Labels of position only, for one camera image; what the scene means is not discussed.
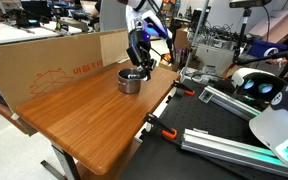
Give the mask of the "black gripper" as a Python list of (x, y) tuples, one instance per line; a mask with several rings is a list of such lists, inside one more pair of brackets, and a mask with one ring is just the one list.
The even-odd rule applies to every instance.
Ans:
[(151, 59), (150, 56), (150, 35), (142, 29), (133, 29), (129, 33), (130, 46), (126, 50), (132, 63), (135, 66), (145, 66), (144, 68), (144, 80), (151, 79), (151, 71), (153, 71), (157, 65), (157, 60)]

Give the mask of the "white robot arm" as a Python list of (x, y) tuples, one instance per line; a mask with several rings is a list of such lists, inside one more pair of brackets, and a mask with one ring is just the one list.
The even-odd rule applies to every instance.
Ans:
[(162, 20), (160, 10), (163, 0), (117, 0), (126, 6), (129, 48), (126, 50), (132, 64), (137, 67), (137, 75), (130, 79), (150, 80), (150, 72), (157, 61), (150, 56), (152, 36), (166, 41), (169, 53), (172, 54), (172, 32)]

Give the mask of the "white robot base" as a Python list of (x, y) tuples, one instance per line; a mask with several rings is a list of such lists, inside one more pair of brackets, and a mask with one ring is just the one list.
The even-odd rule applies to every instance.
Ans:
[(250, 120), (249, 126), (256, 138), (288, 165), (288, 86)]

